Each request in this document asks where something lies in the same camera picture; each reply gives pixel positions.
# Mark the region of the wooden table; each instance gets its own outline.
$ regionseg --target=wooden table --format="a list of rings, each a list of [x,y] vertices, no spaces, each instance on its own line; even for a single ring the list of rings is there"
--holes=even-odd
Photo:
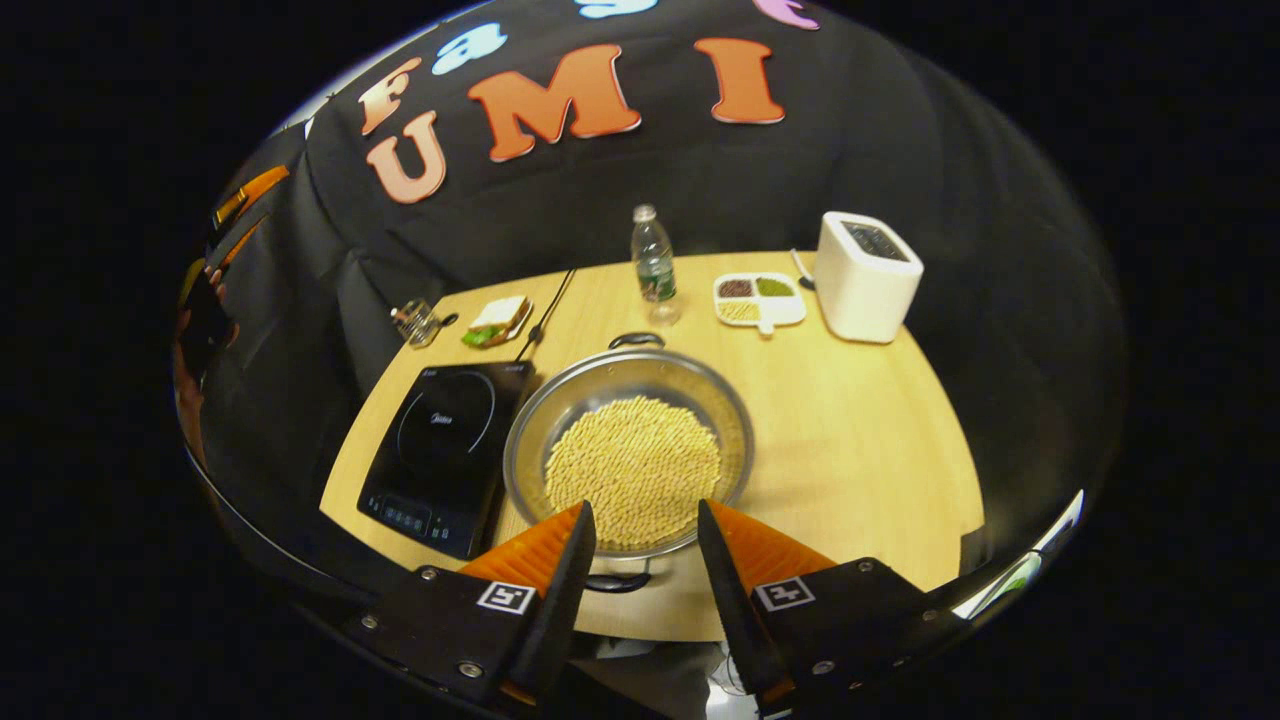
[[[813,254],[801,254],[808,264]],[[716,319],[714,278],[733,272],[795,277],[786,252],[676,259],[682,318],[666,328],[646,320],[627,263],[580,269],[531,348],[539,380],[625,332],[654,331],[667,348],[718,370],[741,395],[755,430],[751,478],[737,509],[837,562],[876,556],[923,591],[960,569],[960,536],[983,525],[982,496],[969,447],[933,368],[904,328],[884,346],[832,336],[818,299],[801,290],[808,316],[769,340],[754,328]],[[347,532],[407,569],[456,569],[456,560],[396,533],[356,510],[374,454],[422,368],[515,360],[556,295],[563,273],[452,295],[436,304],[460,322],[425,348],[404,346],[369,395],[334,461],[320,510]],[[521,336],[489,350],[461,342],[466,324],[490,300],[526,295],[534,315]],[[508,501],[494,542],[526,529]],[[593,573],[630,574],[641,562],[596,559]],[[654,579],[630,594],[588,591],[576,629],[652,641],[723,639],[707,569],[696,544],[653,559]]]

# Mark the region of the yellow food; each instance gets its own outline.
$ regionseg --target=yellow food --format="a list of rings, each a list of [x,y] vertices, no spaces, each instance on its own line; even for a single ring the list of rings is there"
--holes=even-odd
[[[557,511],[589,500],[599,543],[634,550],[691,528],[719,465],[716,436],[690,410],[617,400],[579,418],[552,447],[547,498]]]
[[[760,319],[760,306],[755,302],[721,302],[717,309],[726,320],[754,323]]]

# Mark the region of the green food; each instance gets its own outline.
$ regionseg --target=green food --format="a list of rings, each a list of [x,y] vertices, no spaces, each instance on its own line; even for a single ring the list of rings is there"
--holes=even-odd
[[[471,331],[467,334],[462,336],[462,342],[472,347],[483,347],[484,343],[493,340],[500,332],[502,328],[485,328],[483,331]]]
[[[781,297],[795,295],[787,283],[769,279],[769,278],[755,278],[755,287],[760,290],[760,295],[767,297]]]

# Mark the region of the metal pot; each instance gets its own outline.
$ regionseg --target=metal pot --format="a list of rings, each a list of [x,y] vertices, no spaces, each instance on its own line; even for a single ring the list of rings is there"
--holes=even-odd
[[[622,345],[646,342],[659,348],[617,350]],[[502,473],[507,496],[525,521],[534,525],[556,512],[547,500],[545,468],[561,436],[584,414],[614,400],[637,396],[691,410],[719,443],[721,477],[712,497],[731,505],[742,493],[755,451],[742,400],[719,373],[692,357],[662,350],[663,346],[663,340],[653,333],[617,337],[609,343],[609,351],[561,370],[524,405],[507,436]],[[643,560],[684,547],[696,537],[696,520],[691,519],[678,533],[648,547],[622,550],[602,542],[596,546],[596,556]],[[594,589],[626,592],[635,588]]]

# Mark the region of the black induction cooktop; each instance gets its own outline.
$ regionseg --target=black induction cooktop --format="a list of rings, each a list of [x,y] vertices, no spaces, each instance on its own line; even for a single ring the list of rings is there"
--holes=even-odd
[[[479,555],[532,374],[529,361],[422,370],[374,455],[360,511],[453,557]]]

